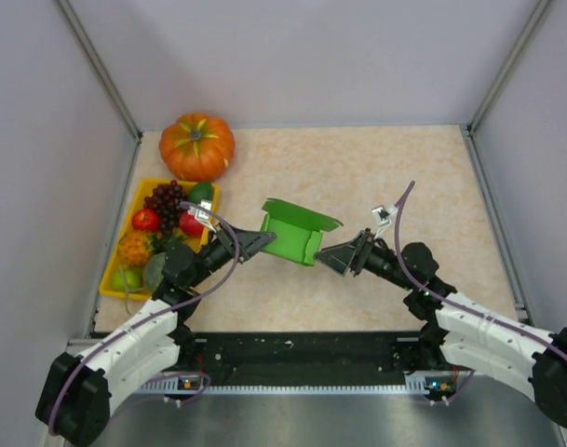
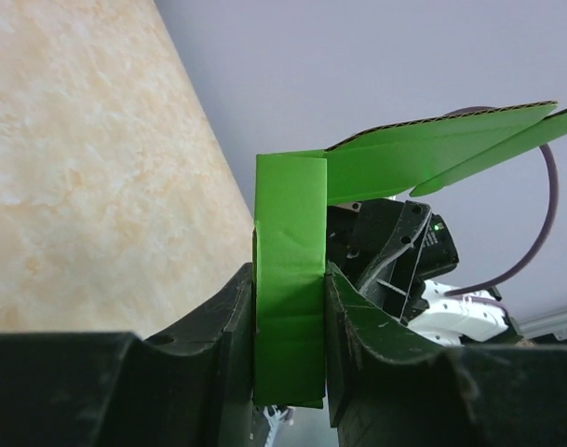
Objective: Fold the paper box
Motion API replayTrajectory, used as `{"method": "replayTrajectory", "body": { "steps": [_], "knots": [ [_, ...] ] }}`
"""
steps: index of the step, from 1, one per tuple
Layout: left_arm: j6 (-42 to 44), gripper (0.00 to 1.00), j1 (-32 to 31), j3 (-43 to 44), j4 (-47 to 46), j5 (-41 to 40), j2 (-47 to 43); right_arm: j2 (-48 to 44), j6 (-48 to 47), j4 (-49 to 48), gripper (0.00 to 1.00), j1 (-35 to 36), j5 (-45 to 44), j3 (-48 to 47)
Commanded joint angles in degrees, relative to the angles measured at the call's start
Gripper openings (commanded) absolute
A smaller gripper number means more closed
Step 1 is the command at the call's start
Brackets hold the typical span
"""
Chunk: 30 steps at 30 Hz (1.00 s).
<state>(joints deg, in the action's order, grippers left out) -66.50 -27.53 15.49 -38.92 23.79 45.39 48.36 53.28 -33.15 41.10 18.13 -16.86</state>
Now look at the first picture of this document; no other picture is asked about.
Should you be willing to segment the green paper box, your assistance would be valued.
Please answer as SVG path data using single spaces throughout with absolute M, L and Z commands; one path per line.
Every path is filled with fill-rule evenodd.
M 276 235 L 263 252 L 304 266 L 316 263 L 324 233 L 344 225 L 330 215 L 274 197 L 265 200 L 262 210 L 261 231 Z

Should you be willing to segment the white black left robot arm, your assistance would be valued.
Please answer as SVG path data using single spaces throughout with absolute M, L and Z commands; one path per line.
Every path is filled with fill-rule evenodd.
M 182 370 L 194 363 L 195 345 L 174 338 L 182 328 L 182 312 L 204 297 L 193 289 L 224 265 L 247 261 L 275 239 L 272 232 L 224 226 L 200 251 L 183 243 L 173 246 L 158 287 L 132 318 L 97 344 L 53 360 L 36 418 L 51 435 L 89 446 L 141 386 L 171 366 Z

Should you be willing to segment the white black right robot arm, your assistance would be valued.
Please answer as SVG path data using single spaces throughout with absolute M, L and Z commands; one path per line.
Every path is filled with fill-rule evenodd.
M 367 271 L 407 291 L 404 304 L 425 324 L 419 354 L 426 366 L 449 363 L 487 375 L 567 429 L 567 328 L 538 329 L 472 301 L 438 277 L 439 265 L 422 242 L 394 252 L 362 231 L 315 259 L 341 276 Z

